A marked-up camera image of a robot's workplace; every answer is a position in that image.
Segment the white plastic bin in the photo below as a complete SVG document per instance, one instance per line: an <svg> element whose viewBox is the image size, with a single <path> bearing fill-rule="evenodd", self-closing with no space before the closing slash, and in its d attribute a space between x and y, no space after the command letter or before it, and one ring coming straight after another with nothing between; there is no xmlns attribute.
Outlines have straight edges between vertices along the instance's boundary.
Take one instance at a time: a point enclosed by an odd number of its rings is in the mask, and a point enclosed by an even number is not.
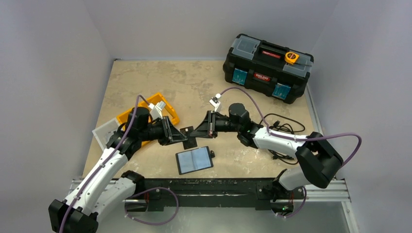
<svg viewBox="0 0 412 233"><path fill-rule="evenodd" d="M113 118L103 125L92 130L93 136L99 144L101 150L104 150L106 148L106 144L108 143L110 137L117 131L119 126L120 123L118 122L118 120L116 118Z"/></svg>

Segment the black plastic toolbox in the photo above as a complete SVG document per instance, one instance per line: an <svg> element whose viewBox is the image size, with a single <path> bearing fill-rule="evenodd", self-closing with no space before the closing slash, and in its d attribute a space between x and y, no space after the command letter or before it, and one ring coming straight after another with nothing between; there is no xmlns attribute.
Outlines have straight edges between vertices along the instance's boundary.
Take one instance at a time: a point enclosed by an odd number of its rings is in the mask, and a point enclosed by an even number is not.
<svg viewBox="0 0 412 233"><path fill-rule="evenodd" d="M300 56L294 65L284 60L289 51ZM228 51L223 71L228 83L292 104L303 96L313 63L311 54L241 33Z"/></svg>

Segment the orange tape measure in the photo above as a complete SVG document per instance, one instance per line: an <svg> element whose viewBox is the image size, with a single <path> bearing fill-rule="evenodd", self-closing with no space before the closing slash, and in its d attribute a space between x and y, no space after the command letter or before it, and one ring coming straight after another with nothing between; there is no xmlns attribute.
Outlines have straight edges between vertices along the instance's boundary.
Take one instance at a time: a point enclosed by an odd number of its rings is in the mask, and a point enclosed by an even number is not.
<svg viewBox="0 0 412 233"><path fill-rule="evenodd" d="M286 63L294 65L299 59L299 57L300 56L297 53L289 51L285 53L284 60Z"/></svg>

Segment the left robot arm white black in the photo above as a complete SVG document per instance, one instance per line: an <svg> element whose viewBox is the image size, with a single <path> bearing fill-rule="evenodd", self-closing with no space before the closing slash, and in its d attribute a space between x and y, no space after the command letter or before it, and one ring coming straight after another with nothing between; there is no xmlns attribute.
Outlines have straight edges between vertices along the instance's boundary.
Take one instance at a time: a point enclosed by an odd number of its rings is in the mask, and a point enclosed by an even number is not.
<svg viewBox="0 0 412 233"><path fill-rule="evenodd" d="M118 129L110 137L100 159L77 188L62 201L54 200L50 204L48 211L54 232L94 233L122 200L143 196L144 178L133 171L125 172L111 188L106 187L143 142L156 140L165 146L187 140L168 116L155 117L154 113L145 107L133 108L125 131Z"/></svg>

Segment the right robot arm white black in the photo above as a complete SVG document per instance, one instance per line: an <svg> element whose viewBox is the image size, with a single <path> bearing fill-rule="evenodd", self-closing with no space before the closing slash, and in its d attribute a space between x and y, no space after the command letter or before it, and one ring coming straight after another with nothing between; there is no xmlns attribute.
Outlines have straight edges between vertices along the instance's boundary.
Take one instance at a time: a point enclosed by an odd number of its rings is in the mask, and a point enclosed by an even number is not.
<svg viewBox="0 0 412 233"><path fill-rule="evenodd" d="M298 166L282 171L273 184L273 192L280 198L308 184L326 188L343 165L339 153L317 132L309 136L277 133L253 122L241 103L231 104L228 113L226 116L208 111L190 136L215 138L219 132L236 132L238 140L247 147L271 150L295 158Z"/></svg>

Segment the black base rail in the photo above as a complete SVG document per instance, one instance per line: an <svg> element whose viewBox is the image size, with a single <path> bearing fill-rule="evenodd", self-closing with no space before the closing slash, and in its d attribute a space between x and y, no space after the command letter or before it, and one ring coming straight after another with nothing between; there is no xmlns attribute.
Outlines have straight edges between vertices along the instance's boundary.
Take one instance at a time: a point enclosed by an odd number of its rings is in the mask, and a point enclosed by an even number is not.
<svg viewBox="0 0 412 233"><path fill-rule="evenodd" d="M302 200L302 187L284 189L274 178L150 178L137 185L137 197L128 198L129 212L163 211L165 207L220 207L291 213Z"/></svg>

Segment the yellow plastic bin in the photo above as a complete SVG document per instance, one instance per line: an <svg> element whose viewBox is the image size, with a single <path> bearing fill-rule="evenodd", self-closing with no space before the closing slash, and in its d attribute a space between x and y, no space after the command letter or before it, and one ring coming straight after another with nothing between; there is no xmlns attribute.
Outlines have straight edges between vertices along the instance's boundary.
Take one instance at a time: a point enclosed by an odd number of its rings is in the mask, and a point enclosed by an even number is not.
<svg viewBox="0 0 412 233"><path fill-rule="evenodd" d="M156 94L148 97L146 101L149 103L147 104L143 98L139 98L139 103L138 107L144 107L146 109L152 110L152 108L155 108L159 103L160 105L156 107L157 109L161 110L162 116L168 116L169 120L173 124L173 126L176 126L180 122L180 118L175 111L175 109L172 107L172 105L166 100L166 98L159 92ZM119 125L126 123L128 119L129 113L131 113L133 110L130 108L129 110L119 114L116 116L116 120L119 123ZM143 141L142 142L142 147L145 147L146 145L150 144L151 141Z"/></svg>

